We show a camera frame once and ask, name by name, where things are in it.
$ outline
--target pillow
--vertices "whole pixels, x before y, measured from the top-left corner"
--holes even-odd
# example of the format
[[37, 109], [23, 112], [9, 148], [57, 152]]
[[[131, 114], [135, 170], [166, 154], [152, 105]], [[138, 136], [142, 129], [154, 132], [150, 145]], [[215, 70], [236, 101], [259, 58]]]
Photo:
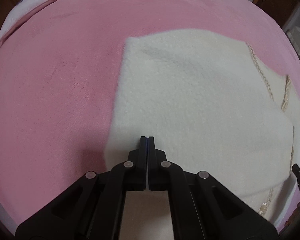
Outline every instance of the pillow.
[[5, 40], [30, 17], [56, 0], [22, 0], [6, 17], [1, 30], [0, 41]]

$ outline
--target silver screw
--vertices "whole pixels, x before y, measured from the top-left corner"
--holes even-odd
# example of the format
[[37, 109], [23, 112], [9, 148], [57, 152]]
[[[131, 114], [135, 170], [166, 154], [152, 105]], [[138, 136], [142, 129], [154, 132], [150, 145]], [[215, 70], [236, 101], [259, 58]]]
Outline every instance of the silver screw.
[[126, 168], [131, 168], [133, 166], [133, 162], [131, 161], [126, 161], [123, 166], [125, 166]]
[[168, 161], [163, 161], [163, 162], [161, 163], [161, 166], [164, 167], [164, 168], [168, 168], [168, 167], [171, 166], [171, 163], [168, 162]]
[[86, 173], [86, 178], [87, 179], [93, 179], [96, 176], [96, 173], [94, 171], [88, 171]]
[[206, 179], [207, 177], [209, 177], [209, 173], [207, 173], [206, 171], [200, 171], [198, 175], [201, 179]]

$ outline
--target pink blanket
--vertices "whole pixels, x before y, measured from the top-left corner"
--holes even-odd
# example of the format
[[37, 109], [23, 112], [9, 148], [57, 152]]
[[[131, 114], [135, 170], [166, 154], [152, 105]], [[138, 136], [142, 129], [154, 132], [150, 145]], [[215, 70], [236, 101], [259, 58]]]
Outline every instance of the pink blanket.
[[249, 42], [300, 96], [300, 62], [247, 0], [58, 0], [0, 47], [0, 202], [17, 224], [88, 170], [106, 170], [125, 39], [180, 28]]

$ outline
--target bed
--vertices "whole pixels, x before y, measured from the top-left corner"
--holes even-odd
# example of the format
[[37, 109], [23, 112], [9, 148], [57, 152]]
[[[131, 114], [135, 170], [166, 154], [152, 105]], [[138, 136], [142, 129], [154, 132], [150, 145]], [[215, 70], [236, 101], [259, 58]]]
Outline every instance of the bed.
[[[86, 171], [113, 166], [106, 148], [126, 39], [178, 29], [248, 43], [289, 75], [300, 101], [298, 56], [247, 0], [57, 0], [0, 44], [0, 217], [12, 233]], [[278, 230], [295, 191], [291, 175], [272, 193], [266, 218]], [[268, 192], [241, 197], [258, 211], [253, 198], [267, 202]]]

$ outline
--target pink bedspread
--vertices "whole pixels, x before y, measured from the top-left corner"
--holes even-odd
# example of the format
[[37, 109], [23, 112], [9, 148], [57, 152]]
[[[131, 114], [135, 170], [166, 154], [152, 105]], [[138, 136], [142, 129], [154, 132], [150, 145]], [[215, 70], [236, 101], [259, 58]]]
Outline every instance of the pink bedspread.
[[17, 224], [105, 171], [125, 39], [179, 28], [249, 42], [300, 96], [296, 53], [247, 0], [58, 0], [0, 47], [0, 202]]

